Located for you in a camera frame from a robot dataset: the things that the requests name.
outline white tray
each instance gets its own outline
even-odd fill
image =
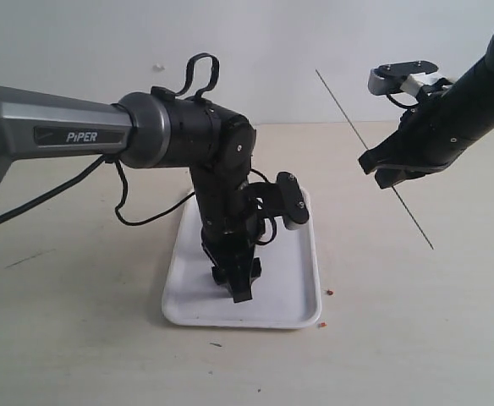
[[[302,191],[310,208],[309,195]],[[287,230],[280,218],[277,225],[276,239],[256,247],[262,275],[253,282],[253,299],[235,304],[227,289],[213,282],[212,263],[200,245],[198,206],[191,199],[179,224],[162,294],[164,316],[181,326],[296,329],[316,323],[321,290],[312,213],[298,230]]]

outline white table surface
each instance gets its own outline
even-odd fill
[[[360,123],[369,145],[395,123]],[[113,215],[113,167],[0,227],[0,405],[494,405],[494,132],[445,173],[392,191],[356,163],[344,123],[258,128],[255,167],[288,170],[315,213],[325,328],[177,327],[160,299],[180,212]],[[92,158],[18,162],[0,213]],[[125,216],[190,187],[183,169],[128,171]],[[257,283],[264,283],[264,278]],[[216,347],[210,343],[220,343]]]

